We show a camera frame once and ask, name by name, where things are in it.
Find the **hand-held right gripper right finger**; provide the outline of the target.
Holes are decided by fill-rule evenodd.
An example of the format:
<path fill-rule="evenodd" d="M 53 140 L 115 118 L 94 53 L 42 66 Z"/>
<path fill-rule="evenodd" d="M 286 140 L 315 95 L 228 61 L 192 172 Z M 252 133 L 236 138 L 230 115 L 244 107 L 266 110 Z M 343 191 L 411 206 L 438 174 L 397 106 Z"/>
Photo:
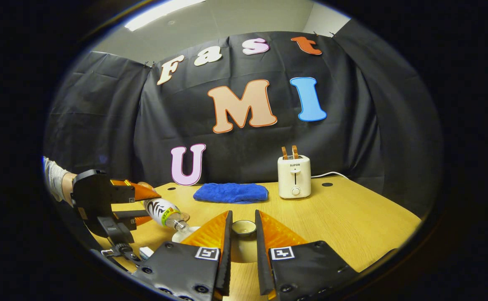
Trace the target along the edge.
<path fill-rule="evenodd" d="M 308 242 L 261 210 L 255 224 L 259 289 L 270 301 L 317 301 L 357 278 L 325 241 Z"/>

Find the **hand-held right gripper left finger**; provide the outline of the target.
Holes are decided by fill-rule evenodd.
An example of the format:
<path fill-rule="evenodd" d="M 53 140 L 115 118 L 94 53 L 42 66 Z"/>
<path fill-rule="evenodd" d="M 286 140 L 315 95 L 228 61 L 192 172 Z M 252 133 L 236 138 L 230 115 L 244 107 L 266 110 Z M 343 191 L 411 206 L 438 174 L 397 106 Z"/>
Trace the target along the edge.
<path fill-rule="evenodd" d="M 232 223 L 227 210 L 182 242 L 165 241 L 133 276 L 171 298 L 222 300 L 229 295 Z"/>

